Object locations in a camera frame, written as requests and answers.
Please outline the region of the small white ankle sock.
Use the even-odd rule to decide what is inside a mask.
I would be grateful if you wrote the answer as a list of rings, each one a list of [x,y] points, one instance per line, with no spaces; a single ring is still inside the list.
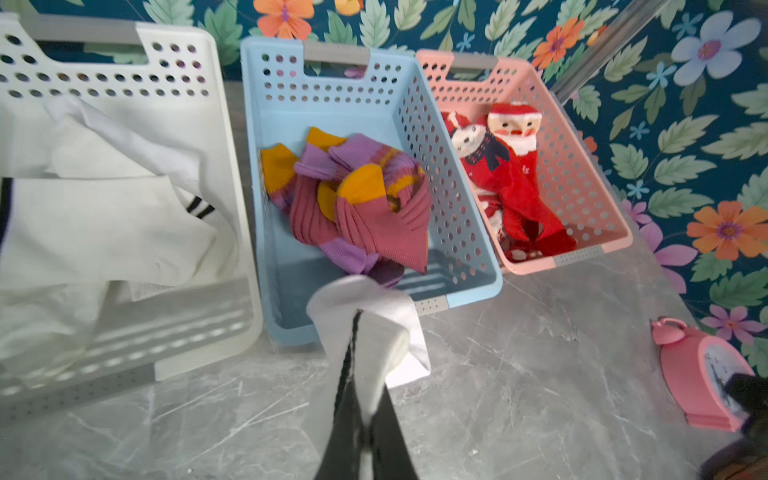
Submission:
[[[1,280],[1,367],[27,388],[69,368],[87,348],[112,282]]]

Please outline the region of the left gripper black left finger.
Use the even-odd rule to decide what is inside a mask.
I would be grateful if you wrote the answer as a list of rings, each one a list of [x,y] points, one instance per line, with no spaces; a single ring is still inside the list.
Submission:
[[[357,480],[360,477],[363,426],[354,382],[354,359],[361,315],[362,311],[358,310],[352,320],[335,391],[332,429],[315,474],[317,480]]]

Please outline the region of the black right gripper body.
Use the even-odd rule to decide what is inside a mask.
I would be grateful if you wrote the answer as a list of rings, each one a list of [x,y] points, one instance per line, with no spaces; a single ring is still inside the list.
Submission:
[[[726,383],[726,393],[747,413],[741,431],[746,438],[767,437],[767,379],[743,373]]]

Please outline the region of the plain red sock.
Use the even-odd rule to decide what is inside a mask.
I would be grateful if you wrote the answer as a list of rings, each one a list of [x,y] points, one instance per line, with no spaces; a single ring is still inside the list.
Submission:
[[[469,179],[485,193],[485,215],[501,215],[501,237],[509,242],[505,255],[512,259],[514,250],[556,256],[573,251],[577,243],[549,207],[541,200],[535,183],[537,153],[509,158],[478,152],[461,160]]]

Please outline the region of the white sock black stripes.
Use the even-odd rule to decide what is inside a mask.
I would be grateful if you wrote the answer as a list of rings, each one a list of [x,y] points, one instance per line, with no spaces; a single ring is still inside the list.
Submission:
[[[347,276],[319,289],[309,300],[328,359],[324,386],[310,403],[305,423],[316,434],[331,429],[337,397],[354,383],[368,423],[386,387],[396,388],[431,373],[431,362],[415,302],[367,276]]]
[[[1,104],[1,173],[20,178],[113,179],[165,175],[183,206],[216,231],[212,253],[235,257],[239,241],[210,182],[218,157],[146,135],[76,97]]]

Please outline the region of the purple striped sock bottom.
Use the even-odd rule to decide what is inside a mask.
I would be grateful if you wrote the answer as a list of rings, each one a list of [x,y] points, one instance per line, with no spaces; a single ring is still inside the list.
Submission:
[[[337,225],[322,213],[317,202],[318,186],[316,179],[296,176],[289,213],[294,237],[305,245],[320,248],[346,274],[367,275],[385,287],[396,286],[404,276],[404,266],[345,240]]]

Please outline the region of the purple striped sock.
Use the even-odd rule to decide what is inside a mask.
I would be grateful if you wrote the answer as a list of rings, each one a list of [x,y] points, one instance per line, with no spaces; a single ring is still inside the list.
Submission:
[[[342,145],[346,141],[344,137],[311,127],[304,143],[304,150],[309,149],[311,153],[318,150],[326,154],[331,147]],[[286,216],[290,214],[295,198],[297,183],[295,165],[301,159],[301,156],[297,156],[281,143],[261,151],[260,161],[266,192],[275,207]]]
[[[421,164],[362,134],[330,147],[328,155],[345,174],[334,204],[343,238],[424,275],[432,198]]]
[[[317,202],[318,186],[316,179],[296,176],[289,213],[294,237],[305,245],[320,248],[346,274],[367,275],[385,287],[396,286],[404,276],[404,266],[345,240],[337,225],[322,213]]]

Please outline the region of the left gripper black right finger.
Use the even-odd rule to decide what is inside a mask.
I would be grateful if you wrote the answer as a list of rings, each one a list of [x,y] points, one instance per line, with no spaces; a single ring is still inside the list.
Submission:
[[[418,480],[387,387],[369,427],[375,480]]]

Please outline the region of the red white striped santa sock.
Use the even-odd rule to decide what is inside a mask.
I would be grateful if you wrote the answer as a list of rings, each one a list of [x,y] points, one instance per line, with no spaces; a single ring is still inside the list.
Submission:
[[[508,148],[485,126],[472,123],[456,111],[443,112],[442,117],[468,175],[493,172],[510,160]]]

